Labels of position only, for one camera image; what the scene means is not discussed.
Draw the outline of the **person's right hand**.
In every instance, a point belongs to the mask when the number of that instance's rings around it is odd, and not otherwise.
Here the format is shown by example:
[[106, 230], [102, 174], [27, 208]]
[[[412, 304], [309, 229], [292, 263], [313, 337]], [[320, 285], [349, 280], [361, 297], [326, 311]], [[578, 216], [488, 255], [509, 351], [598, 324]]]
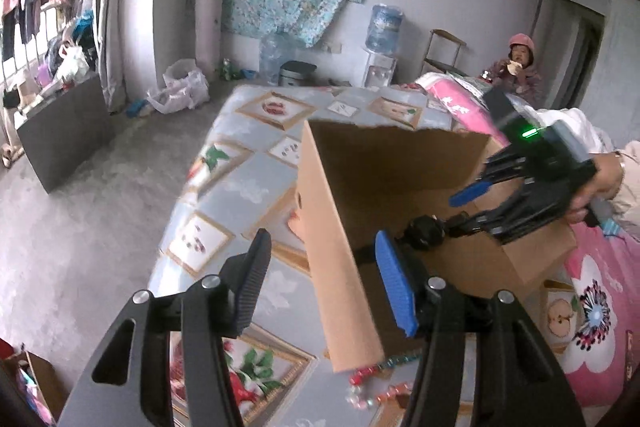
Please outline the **person's right hand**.
[[624, 161], [617, 152], [593, 156], [597, 167], [596, 175], [574, 195], [565, 215], [570, 223], [578, 223], [585, 219], [587, 207], [596, 197], [613, 198], [620, 191], [624, 179]]

